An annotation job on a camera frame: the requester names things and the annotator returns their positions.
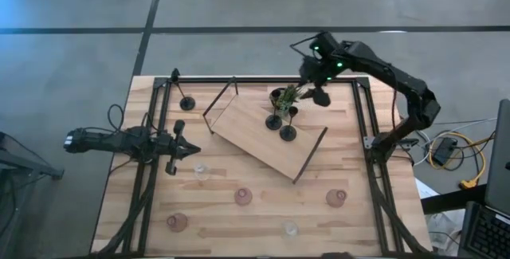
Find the laptop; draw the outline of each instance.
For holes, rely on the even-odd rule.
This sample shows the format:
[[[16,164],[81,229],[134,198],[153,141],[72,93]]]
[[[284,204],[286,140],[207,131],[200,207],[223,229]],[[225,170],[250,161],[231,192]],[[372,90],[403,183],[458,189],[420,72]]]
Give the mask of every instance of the laptop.
[[[484,201],[466,206],[458,255],[510,259],[510,100],[500,102]]]

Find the gray floor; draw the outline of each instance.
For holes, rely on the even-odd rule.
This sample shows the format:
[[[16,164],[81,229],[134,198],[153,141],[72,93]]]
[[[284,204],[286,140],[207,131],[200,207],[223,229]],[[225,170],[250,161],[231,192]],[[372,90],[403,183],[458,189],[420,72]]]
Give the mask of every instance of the gray floor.
[[[164,26],[465,26],[510,25],[509,0],[161,0]],[[0,0],[0,28],[144,27],[151,0]],[[295,75],[300,57],[288,44],[310,34],[152,35],[143,75]],[[421,77],[442,106],[437,122],[496,116],[508,97],[510,33],[343,33],[386,61]],[[23,223],[17,258],[88,252],[104,191],[108,153],[70,155],[67,131],[107,126],[106,110],[124,104],[141,34],[0,35],[0,130],[66,169],[43,179]],[[399,99],[402,114],[405,102]],[[489,135],[495,122],[462,130]],[[458,125],[436,125],[433,135]],[[419,147],[413,150],[422,157]],[[486,149],[490,155],[490,146]],[[475,175],[426,163],[417,178],[440,193]]]

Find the potted plant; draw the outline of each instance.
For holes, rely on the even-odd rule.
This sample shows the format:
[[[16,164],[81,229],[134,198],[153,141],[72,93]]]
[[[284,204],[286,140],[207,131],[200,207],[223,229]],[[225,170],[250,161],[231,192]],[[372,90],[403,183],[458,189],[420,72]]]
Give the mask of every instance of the potted plant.
[[[277,114],[279,116],[287,116],[288,109],[292,107],[294,103],[297,103],[297,99],[303,94],[301,87],[296,87],[294,84],[290,84],[287,88],[277,88],[280,90],[280,96],[276,99],[271,96],[271,102],[277,107]]]

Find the tilted wooden board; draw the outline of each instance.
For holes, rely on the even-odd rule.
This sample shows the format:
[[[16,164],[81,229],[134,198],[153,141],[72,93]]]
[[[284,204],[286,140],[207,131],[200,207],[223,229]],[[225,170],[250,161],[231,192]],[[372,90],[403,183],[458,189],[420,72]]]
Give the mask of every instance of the tilted wooden board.
[[[283,175],[296,179],[321,131],[310,133],[294,127],[296,138],[286,142],[280,138],[279,131],[265,126],[269,115],[271,112],[253,104],[249,97],[236,95],[210,128]]]
[[[153,80],[154,77],[134,77],[124,128],[138,125],[148,110]],[[202,113],[223,86],[182,84],[183,91],[191,94],[197,103],[195,109],[189,112],[180,109],[179,92],[176,88],[171,89],[166,127],[171,131],[176,120],[185,120],[183,135],[190,143],[200,146],[202,151],[177,162],[176,176],[164,172],[169,157],[161,158],[146,255],[319,256],[325,252],[379,255],[352,87],[349,84],[329,84],[325,90],[330,93],[331,105],[327,108],[316,106],[311,100],[297,105],[300,111],[292,123],[298,128],[311,133],[320,132],[324,126],[329,129],[301,179],[292,185],[280,172],[221,136],[209,133]],[[268,94],[285,84],[238,86],[240,95],[247,96],[251,104],[269,112]],[[388,131],[391,129],[393,90],[373,79],[371,89],[379,127]],[[214,105],[207,114],[210,124],[234,95],[235,91],[230,88]],[[361,96],[370,131],[363,92]],[[126,159],[126,155],[116,155],[112,168]],[[199,181],[194,175],[194,166],[198,163],[210,168],[210,177],[206,181]],[[392,158],[388,169],[400,218],[418,241],[430,249],[412,167],[406,159]],[[129,163],[110,176],[92,251],[105,246],[126,218],[135,171],[136,163]],[[253,192],[253,201],[240,207],[234,203],[233,193],[243,186]],[[331,208],[325,202],[326,193],[332,188],[344,189],[348,193],[345,205],[339,209]],[[189,218],[188,228],[181,233],[171,232],[166,224],[167,218],[177,212]],[[283,236],[281,226],[288,220],[299,226],[299,235],[294,238]],[[135,228],[133,246],[138,244],[139,221],[141,216]],[[390,228],[386,228],[386,233],[391,243]]]

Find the black keyboard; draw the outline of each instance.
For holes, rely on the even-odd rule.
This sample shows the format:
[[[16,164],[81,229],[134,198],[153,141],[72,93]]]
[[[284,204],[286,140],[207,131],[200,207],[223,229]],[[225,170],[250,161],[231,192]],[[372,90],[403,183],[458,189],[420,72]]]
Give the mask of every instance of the black keyboard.
[[[477,208],[467,249],[482,258],[510,259],[510,225],[485,208]]]

